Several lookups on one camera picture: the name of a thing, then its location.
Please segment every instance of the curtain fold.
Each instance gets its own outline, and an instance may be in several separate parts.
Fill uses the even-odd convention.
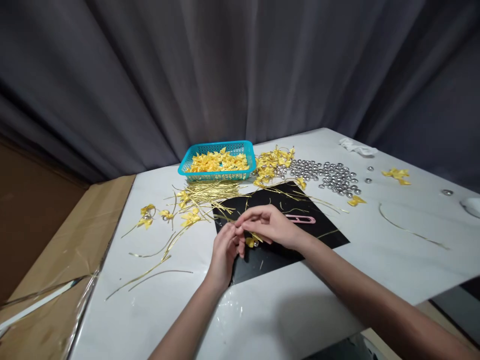
[[[475,0],[0,6],[0,131],[91,183],[178,163],[196,143],[328,127],[480,190],[466,161],[402,145],[446,144],[439,128],[478,140]],[[468,110],[440,125],[449,82]]]

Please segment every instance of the left hand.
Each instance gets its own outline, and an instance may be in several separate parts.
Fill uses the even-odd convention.
[[[213,254],[205,281],[219,291],[225,291],[232,278],[232,269],[237,254],[245,256],[245,240],[235,235],[235,225],[225,224],[213,241]]]

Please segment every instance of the hand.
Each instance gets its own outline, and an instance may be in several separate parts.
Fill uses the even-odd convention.
[[[255,206],[245,211],[235,223],[235,234],[244,242],[244,230],[256,233],[262,240],[272,241],[296,250],[302,229],[291,222],[273,205]]]
[[[245,239],[235,235],[235,225],[226,223],[213,241],[213,254],[205,281],[223,292],[232,278],[232,268],[237,254],[245,256]]]

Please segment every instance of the table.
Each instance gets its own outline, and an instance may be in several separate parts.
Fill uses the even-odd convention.
[[[345,196],[307,183],[305,192],[350,213],[338,214],[319,205],[350,240],[336,248],[340,256],[410,304],[419,304],[480,274],[480,219],[459,201],[479,195],[379,152],[364,158],[338,145],[343,136],[323,128],[255,145],[255,153],[295,146],[295,158],[341,162],[357,173],[361,197],[351,207]],[[367,170],[373,166],[374,171]],[[409,169],[410,186],[400,186],[381,170]],[[364,183],[371,178],[370,184]],[[172,233],[157,220],[150,229],[135,229],[140,208],[154,204],[170,209],[172,185],[183,188],[177,165],[139,174],[118,223],[110,250],[76,339],[71,359],[146,359],[204,279],[210,263],[215,225],[201,221],[173,247],[171,258],[156,270],[186,270],[155,276],[132,291],[129,286],[108,301],[119,286],[156,265],[161,254],[137,258],[129,252],[152,254]],[[245,193],[256,189],[246,181]],[[440,190],[454,191],[452,196]],[[445,250],[387,222],[431,240]],[[180,217],[175,229],[180,229]],[[230,287],[212,317],[198,359],[302,359],[364,329],[304,261]]]

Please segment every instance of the teal basket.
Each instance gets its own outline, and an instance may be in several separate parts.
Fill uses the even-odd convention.
[[[220,152],[226,148],[230,155],[245,154],[248,162],[248,170],[242,171],[212,171],[212,172],[186,172],[192,165],[192,157],[199,154],[207,154],[207,152]],[[185,157],[178,167],[178,173],[187,177],[188,181],[198,180],[245,180],[248,179],[250,173],[255,170],[257,162],[255,161],[254,146],[250,141],[224,141],[209,142],[204,144],[196,144],[190,146]]]

